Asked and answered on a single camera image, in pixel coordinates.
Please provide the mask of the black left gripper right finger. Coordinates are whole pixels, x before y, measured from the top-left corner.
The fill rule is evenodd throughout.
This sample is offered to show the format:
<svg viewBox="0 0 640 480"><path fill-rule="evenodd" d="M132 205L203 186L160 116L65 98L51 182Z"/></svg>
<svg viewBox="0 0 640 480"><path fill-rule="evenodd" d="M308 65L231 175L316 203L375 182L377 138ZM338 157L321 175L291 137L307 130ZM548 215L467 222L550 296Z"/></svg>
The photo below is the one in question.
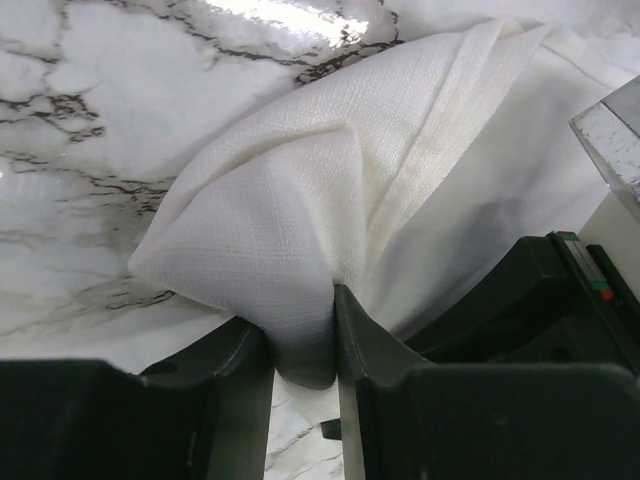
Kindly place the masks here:
<svg viewBox="0 0 640 480"><path fill-rule="evenodd" d="M635 479L639 383L609 364L422 358L335 290L349 479Z"/></svg>

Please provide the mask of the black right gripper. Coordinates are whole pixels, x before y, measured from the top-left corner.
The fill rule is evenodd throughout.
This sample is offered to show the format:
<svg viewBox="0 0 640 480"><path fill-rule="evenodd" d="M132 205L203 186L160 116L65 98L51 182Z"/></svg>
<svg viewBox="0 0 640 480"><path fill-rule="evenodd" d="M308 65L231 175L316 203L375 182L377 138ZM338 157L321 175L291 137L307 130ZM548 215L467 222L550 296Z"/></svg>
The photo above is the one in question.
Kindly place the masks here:
<svg viewBox="0 0 640 480"><path fill-rule="evenodd" d="M408 341L419 378L462 385L636 385L639 352L606 271L571 232L523 237Z"/></svg>

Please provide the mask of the cream cloth napkin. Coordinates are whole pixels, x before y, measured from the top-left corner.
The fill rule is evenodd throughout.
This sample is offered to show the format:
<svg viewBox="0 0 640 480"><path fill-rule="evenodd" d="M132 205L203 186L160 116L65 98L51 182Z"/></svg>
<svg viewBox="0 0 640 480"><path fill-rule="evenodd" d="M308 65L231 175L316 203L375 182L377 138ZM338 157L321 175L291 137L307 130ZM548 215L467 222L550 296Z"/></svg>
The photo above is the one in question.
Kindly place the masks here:
<svg viewBox="0 0 640 480"><path fill-rule="evenodd" d="M632 77L569 30L507 19L393 47L215 138L130 270L260 328L292 396L330 389L313 409L340 419L336 288L419 354L409 338L517 240L591 246L578 231L605 187L569 122Z"/></svg>

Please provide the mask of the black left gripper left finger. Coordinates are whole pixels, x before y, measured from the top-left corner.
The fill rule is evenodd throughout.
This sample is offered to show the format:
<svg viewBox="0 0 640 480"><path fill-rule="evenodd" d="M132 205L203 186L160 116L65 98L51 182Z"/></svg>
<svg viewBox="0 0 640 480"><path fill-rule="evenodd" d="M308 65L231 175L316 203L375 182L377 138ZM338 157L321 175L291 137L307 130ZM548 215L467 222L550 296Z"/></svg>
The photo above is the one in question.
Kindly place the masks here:
<svg viewBox="0 0 640 480"><path fill-rule="evenodd" d="M130 374L102 360L1 365L5 479L260 479L274 365L235 318Z"/></svg>

